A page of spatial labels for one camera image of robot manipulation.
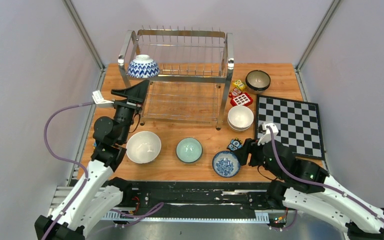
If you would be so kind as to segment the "steel two-tier dish rack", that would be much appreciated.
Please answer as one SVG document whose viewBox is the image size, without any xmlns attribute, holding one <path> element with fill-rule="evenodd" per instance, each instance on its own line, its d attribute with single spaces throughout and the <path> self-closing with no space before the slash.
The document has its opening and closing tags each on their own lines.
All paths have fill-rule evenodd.
<svg viewBox="0 0 384 240">
<path fill-rule="evenodd" d="M 127 31 L 118 68 L 126 86 L 135 79 L 128 65 L 138 55 L 156 61 L 141 125 L 150 121 L 203 124 L 222 128 L 234 73 L 234 37 L 221 30 L 143 27 Z"/>
</svg>

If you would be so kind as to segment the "white blue floral bowl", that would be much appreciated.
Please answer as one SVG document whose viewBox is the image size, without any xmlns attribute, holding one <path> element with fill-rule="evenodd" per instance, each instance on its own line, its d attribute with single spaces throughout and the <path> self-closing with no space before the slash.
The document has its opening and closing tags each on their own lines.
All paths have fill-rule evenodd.
<svg viewBox="0 0 384 240">
<path fill-rule="evenodd" d="M 223 178 L 236 176 L 241 168 L 241 164 L 235 154 L 231 151 L 220 151 L 212 159 L 212 169 Z"/>
</svg>

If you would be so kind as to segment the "pink brown bowl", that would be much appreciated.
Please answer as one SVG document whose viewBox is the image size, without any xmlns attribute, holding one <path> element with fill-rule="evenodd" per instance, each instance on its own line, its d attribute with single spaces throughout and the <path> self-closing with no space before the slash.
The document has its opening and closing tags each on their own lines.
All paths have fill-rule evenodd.
<svg viewBox="0 0 384 240">
<path fill-rule="evenodd" d="M 246 91 L 247 91 L 249 94 L 260 95 L 260 94 L 264 93 L 267 89 L 268 89 L 268 88 L 258 88 L 258 89 L 253 89 L 253 88 L 247 87 L 247 88 L 246 88 Z"/>
</svg>

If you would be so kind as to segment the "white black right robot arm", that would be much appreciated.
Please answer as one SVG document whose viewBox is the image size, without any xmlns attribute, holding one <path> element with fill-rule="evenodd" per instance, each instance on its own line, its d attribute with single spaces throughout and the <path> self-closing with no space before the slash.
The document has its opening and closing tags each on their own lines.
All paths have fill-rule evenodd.
<svg viewBox="0 0 384 240">
<path fill-rule="evenodd" d="M 292 208 L 345 232 L 350 240 L 384 240 L 384 207 L 375 207 L 343 187 L 316 163 L 295 157 L 280 143 L 247 138 L 233 151 L 241 165 L 275 175 L 265 194 L 272 209 Z"/>
</svg>

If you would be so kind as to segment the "small celadon cup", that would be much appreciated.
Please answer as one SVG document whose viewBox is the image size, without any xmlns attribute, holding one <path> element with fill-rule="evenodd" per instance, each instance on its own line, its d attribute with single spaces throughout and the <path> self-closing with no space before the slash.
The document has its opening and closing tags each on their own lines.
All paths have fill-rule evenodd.
<svg viewBox="0 0 384 240">
<path fill-rule="evenodd" d="M 177 144 L 175 153 L 181 162 L 192 164 L 200 160 L 202 157 L 203 147 L 197 139 L 193 137 L 187 137 L 182 139 Z"/>
</svg>

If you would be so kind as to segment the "dark blue floral bowl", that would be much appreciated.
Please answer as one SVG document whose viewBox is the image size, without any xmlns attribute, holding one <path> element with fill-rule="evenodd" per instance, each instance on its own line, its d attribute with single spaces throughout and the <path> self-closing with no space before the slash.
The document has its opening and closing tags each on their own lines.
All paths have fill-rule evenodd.
<svg viewBox="0 0 384 240">
<path fill-rule="evenodd" d="M 245 83 L 248 88 L 268 89 L 271 85 L 271 77 L 262 70 L 252 70 L 247 74 Z"/>
</svg>

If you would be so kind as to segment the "cream bowl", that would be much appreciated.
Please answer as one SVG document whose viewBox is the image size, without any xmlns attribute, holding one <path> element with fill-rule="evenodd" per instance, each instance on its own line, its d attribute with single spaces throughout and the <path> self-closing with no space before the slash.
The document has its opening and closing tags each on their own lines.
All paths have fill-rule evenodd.
<svg viewBox="0 0 384 240">
<path fill-rule="evenodd" d="M 247 131 L 249 128 L 250 128 L 250 126 L 249 126 L 249 127 L 246 127 L 246 128 L 235 128 L 235 127 L 233 127 L 233 126 L 230 126 L 230 129 L 231 129 L 232 131 L 234 131 L 234 132 L 238 132 L 238 133 L 245 132 L 245 131 Z"/>
<path fill-rule="evenodd" d="M 247 106 L 236 105 L 228 111 L 227 121 L 235 129 L 247 129 L 254 122 L 254 113 Z"/>
</svg>

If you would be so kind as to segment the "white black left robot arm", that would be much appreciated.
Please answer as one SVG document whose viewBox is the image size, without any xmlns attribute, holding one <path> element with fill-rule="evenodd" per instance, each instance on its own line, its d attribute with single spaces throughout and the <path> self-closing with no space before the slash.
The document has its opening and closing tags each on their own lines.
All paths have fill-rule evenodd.
<svg viewBox="0 0 384 240">
<path fill-rule="evenodd" d="M 92 93 L 92 101 L 63 107 L 47 120 L 43 138 L 48 152 L 56 159 L 72 163 L 83 169 L 80 180 L 71 189 L 62 203 L 49 216 L 40 215 L 34 223 L 39 240 L 84 240 L 101 217 L 119 204 L 129 206 L 133 201 L 131 184 L 119 177 L 110 180 L 102 197 L 95 199 L 100 187 L 121 164 L 127 149 L 124 145 L 133 125 L 134 118 L 143 108 L 150 80 L 145 79 L 124 89 L 112 89 L 111 94 L 121 100 L 105 100 L 100 90 Z M 114 108 L 114 117 L 100 117 L 94 123 L 92 137 L 96 147 L 88 166 L 56 155 L 48 142 L 48 127 L 59 113 L 95 105 L 100 108 Z"/>
</svg>

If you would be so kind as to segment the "blue white patterned bowl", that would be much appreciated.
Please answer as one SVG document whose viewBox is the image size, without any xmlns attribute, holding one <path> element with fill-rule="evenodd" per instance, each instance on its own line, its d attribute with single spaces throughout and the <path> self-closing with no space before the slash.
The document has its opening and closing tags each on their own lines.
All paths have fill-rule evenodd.
<svg viewBox="0 0 384 240">
<path fill-rule="evenodd" d="M 136 55 L 129 63 L 127 75 L 132 78 L 147 79 L 158 76 L 159 65 L 147 54 Z"/>
</svg>

